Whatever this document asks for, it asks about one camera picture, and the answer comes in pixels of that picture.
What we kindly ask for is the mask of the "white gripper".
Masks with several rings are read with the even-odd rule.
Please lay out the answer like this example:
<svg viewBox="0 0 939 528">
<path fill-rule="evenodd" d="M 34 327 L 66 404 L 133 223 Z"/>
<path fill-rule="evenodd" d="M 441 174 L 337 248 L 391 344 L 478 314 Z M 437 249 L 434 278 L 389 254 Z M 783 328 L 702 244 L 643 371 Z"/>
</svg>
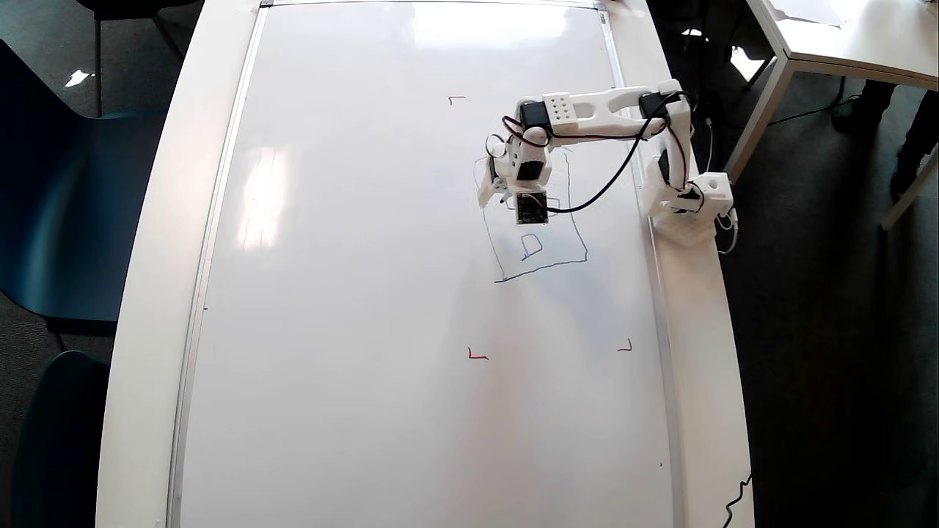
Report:
<svg viewBox="0 0 939 528">
<path fill-rule="evenodd" d="M 552 164 L 550 132 L 542 126 L 513 131 L 506 145 L 506 163 L 487 155 L 478 183 L 478 204 L 486 208 L 495 199 L 504 203 L 511 194 L 544 193 Z"/>
</svg>

